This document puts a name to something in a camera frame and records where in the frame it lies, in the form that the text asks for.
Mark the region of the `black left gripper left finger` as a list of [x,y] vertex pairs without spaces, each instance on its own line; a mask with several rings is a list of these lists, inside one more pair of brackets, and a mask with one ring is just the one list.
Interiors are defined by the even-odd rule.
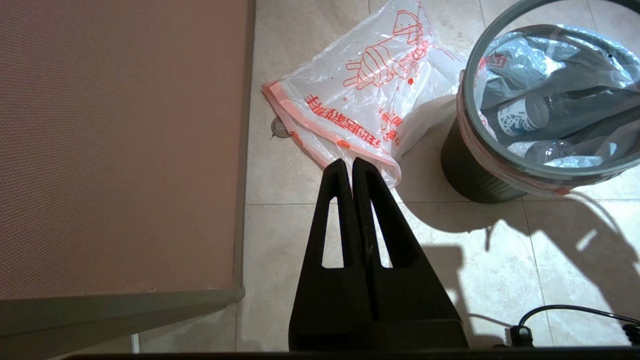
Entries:
[[[332,199],[337,200],[342,268],[322,265]],[[361,324],[370,320],[361,233],[348,169],[338,159],[322,174],[290,322]]]

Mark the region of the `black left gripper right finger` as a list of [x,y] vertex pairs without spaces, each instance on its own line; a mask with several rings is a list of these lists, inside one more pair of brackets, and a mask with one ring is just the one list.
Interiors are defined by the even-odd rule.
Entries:
[[381,173],[356,158],[352,188],[376,321],[461,322]]

